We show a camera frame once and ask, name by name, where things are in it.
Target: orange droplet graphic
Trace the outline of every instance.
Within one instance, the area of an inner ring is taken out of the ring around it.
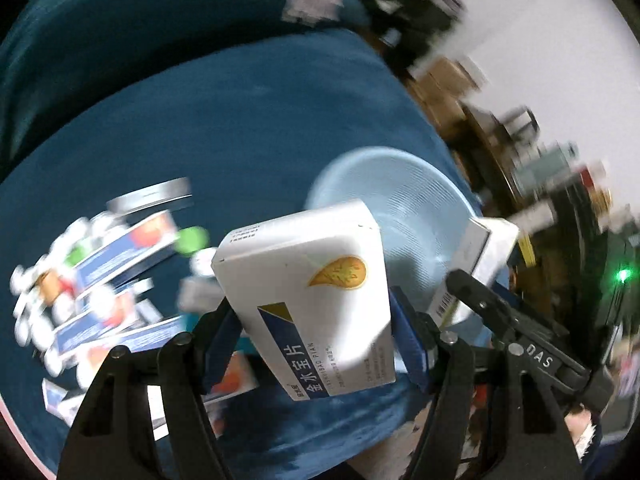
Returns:
[[[356,256],[343,256],[321,269],[309,282],[314,285],[334,285],[339,288],[357,288],[367,277],[364,262]]]

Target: small white box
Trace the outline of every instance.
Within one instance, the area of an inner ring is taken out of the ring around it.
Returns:
[[[488,285],[507,263],[519,232],[517,226],[502,218],[469,219],[447,272],[461,269]],[[464,321],[472,310],[449,294],[445,280],[442,280],[427,312],[438,328],[443,328]]]
[[[396,380],[380,229],[361,200],[232,231],[212,266],[293,400]]]

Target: metal bolt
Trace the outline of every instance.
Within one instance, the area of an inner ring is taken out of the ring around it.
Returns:
[[[174,337],[174,343],[178,346],[188,345],[191,342],[193,337],[189,332],[180,332],[176,337]]]
[[[509,353],[511,355],[521,356],[522,354],[524,354],[524,348],[518,343],[511,343],[509,345]]]
[[[120,359],[121,357],[127,355],[128,351],[129,349],[126,346],[118,345],[114,347],[113,350],[111,350],[111,357],[113,357],[114,359]]]
[[[440,341],[447,345],[453,345],[458,341],[458,334],[456,334],[455,332],[449,332],[447,330],[446,332],[442,332],[440,334]]]

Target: dark teal fabric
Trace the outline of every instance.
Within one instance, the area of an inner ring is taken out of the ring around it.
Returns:
[[[322,168],[368,145],[420,156],[473,200],[434,129],[352,32],[283,36],[185,62],[95,104],[0,184],[0,280],[7,284],[17,264],[33,264],[79,216],[180,176],[191,180],[194,206],[175,220],[205,227],[217,243],[233,228],[301,210]],[[175,311],[178,280],[188,273],[179,256],[152,269],[149,298],[162,312]],[[44,370],[14,341],[14,301],[0,287],[0,393],[55,470],[66,428],[42,406]],[[68,373],[60,382],[72,381]],[[239,479],[310,478],[389,436],[426,402],[404,379],[298,403],[266,370],[261,381],[231,402],[221,439]]]
[[[0,180],[54,131],[135,81],[220,48],[309,30],[286,0],[30,0],[0,46]],[[340,22],[365,25],[358,0]]]

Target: green light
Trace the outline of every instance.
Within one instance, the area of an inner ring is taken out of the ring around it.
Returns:
[[[620,283],[625,283],[631,277],[631,271],[629,269],[622,269],[616,274],[616,279]]]

